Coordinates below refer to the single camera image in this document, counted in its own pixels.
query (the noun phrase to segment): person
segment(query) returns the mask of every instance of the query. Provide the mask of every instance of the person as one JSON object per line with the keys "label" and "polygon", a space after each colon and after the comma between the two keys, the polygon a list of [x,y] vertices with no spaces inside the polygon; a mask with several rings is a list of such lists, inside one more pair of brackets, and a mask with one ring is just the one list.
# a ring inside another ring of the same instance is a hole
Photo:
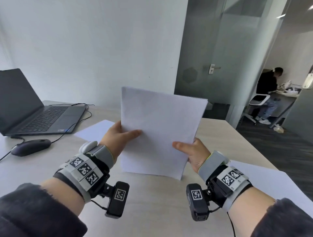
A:
{"label": "person", "polygon": [[[119,121],[100,144],[109,149],[115,164],[125,145],[141,133],[140,130],[123,133]],[[197,138],[193,144],[173,142],[172,146],[189,156],[198,174],[211,159],[211,152]],[[84,205],[79,191],[58,178],[50,178],[40,185],[23,184],[0,198],[0,236],[81,237],[87,232],[78,218]],[[313,236],[313,219],[308,214],[292,201],[274,200],[252,186],[242,191],[228,213],[243,237]]]}
{"label": "person", "polygon": [[[282,68],[275,68],[269,72],[262,73],[258,81],[256,93],[268,95],[271,92],[277,90],[277,78],[279,78],[283,74],[283,72],[284,70]],[[262,101],[263,99],[264,96],[256,96],[254,98],[254,100],[257,101]],[[260,108],[260,112],[258,116],[255,117],[255,119],[262,124],[271,124],[268,118],[273,114],[277,107],[277,102],[274,101],[272,98],[269,98]]]}

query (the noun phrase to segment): white office chair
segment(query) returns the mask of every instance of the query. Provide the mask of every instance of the white office chair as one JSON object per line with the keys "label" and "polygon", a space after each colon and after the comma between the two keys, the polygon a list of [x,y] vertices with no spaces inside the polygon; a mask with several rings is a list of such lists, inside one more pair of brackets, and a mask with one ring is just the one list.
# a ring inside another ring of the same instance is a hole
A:
{"label": "white office chair", "polygon": [[[262,101],[253,100],[253,98],[254,98],[255,96],[257,96],[257,95],[265,96],[265,99],[262,100]],[[257,93],[256,93],[256,87],[255,87],[254,92],[253,92],[253,94],[252,94],[252,97],[251,97],[251,99],[250,99],[250,103],[248,104],[248,106],[247,106],[247,108],[246,108],[246,111],[248,110],[248,107],[249,107],[250,105],[251,105],[251,106],[255,106],[255,107],[257,107],[257,106],[262,106],[270,97],[271,97],[270,95],[257,94]],[[254,122],[254,125],[257,124],[256,121],[253,119],[253,117],[252,117],[251,115],[247,114],[247,113],[242,113],[242,115],[241,115],[241,120],[242,120],[242,118],[243,118],[244,116],[247,117],[248,119],[250,119],[252,122]]]}

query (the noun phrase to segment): wrist-mounted device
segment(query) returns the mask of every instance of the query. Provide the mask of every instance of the wrist-mounted device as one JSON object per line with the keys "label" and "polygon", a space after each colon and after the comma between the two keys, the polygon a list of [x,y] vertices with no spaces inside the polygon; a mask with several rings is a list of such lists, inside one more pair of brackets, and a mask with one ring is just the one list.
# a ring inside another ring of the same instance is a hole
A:
{"label": "wrist-mounted device", "polygon": [[186,195],[194,221],[207,220],[215,211],[209,210],[210,201],[228,212],[236,198],[252,187],[247,176],[227,163],[226,157],[214,151],[198,171],[207,189],[202,190],[199,184],[187,185]]}
{"label": "wrist-mounted device", "polygon": [[123,214],[129,184],[118,181],[115,186],[106,182],[110,169],[114,165],[113,156],[106,146],[98,142],[87,142],[79,149],[79,153],[60,166],[53,177],[65,182],[81,195],[88,203],[97,195],[110,199],[106,216],[120,218]]}

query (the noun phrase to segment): dark fuzzy sleeve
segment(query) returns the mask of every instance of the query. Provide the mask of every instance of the dark fuzzy sleeve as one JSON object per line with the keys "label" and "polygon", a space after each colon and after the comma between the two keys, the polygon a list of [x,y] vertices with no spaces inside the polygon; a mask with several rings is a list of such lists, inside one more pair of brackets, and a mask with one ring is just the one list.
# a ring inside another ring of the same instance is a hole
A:
{"label": "dark fuzzy sleeve", "polygon": [[80,237],[87,227],[40,186],[23,184],[0,198],[0,236]]}
{"label": "dark fuzzy sleeve", "polygon": [[269,207],[251,237],[311,237],[313,219],[287,198]]}

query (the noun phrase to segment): ceiling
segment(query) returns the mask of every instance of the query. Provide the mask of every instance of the ceiling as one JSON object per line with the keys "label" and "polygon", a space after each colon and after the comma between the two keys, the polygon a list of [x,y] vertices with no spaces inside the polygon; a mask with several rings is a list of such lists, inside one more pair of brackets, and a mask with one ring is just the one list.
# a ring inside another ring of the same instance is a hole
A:
{"label": "ceiling", "polygon": [[313,31],[313,10],[308,11],[312,5],[313,0],[291,0],[281,29],[299,33]]}

